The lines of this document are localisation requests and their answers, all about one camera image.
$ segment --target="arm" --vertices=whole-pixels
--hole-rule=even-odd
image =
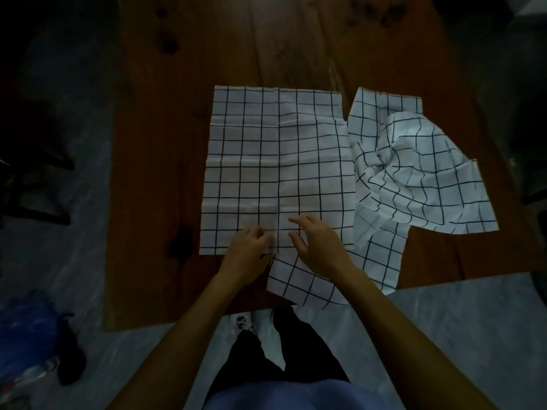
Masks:
[[[311,215],[290,221],[306,232],[308,245],[290,233],[301,259],[352,305],[407,408],[496,408],[352,263],[334,230]]]
[[[109,409],[184,407],[224,310],[270,262],[270,255],[260,257],[271,239],[260,227],[236,234],[218,274],[152,350]]]

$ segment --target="forearm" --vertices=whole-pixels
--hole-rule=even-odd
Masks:
[[[216,275],[199,299],[166,333],[110,409],[182,409],[215,328],[237,292]]]
[[[366,276],[335,282],[363,322],[407,408],[496,408]]]

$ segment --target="person's right arm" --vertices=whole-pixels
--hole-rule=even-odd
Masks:
[[[289,220],[306,233],[308,244],[289,233],[300,258],[331,280],[352,305],[407,408],[496,408],[353,264],[330,226],[312,215]]]

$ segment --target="floor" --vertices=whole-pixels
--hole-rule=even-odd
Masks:
[[[47,376],[16,394],[35,409],[104,408],[127,382],[169,325],[117,333],[101,331],[102,286],[111,164],[114,72],[104,58],[115,50],[113,0],[59,0],[32,42],[21,73],[28,98],[51,103],[76,172],[51,171],[52,192],[70,210],[70,227],[5,219],[0,230],[0,304],[29,289],[44,289],[87,353],[82,379],[60,387]],[[493,31],[488,17],[452,23],[449,36],[471,76],[492,135],[508,159],[517,110],[526,89],[541,88],[546,30]],[[527,132],[530,138],[533,133]],[[47,201],[29,195],[31,207]],[[395,292],[390,299],[501,409],[545,407],[547,308],[528,273]],[[297,308],[339,358],[352,382],[403,408],[366,331],[350,308],[318,312]],[[269,312],[256,314],[266,356],[283,364]],[[202,401],[235,337],[223,318],[207,351],[186,409]]]

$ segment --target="table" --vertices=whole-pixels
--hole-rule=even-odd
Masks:
[[[423,98],[425,115],[477,158],[500,231],[412,228],[398,289],[543,269],[510,173],[431,0],[123,0],[126,78],[115,109],[106,252],[107,330],[176,320],[221,263],[198,256],[215,85],[359,86]],[[168,248],[193,235],[186,262]],[[265,276],[229,312],[273,307]]]

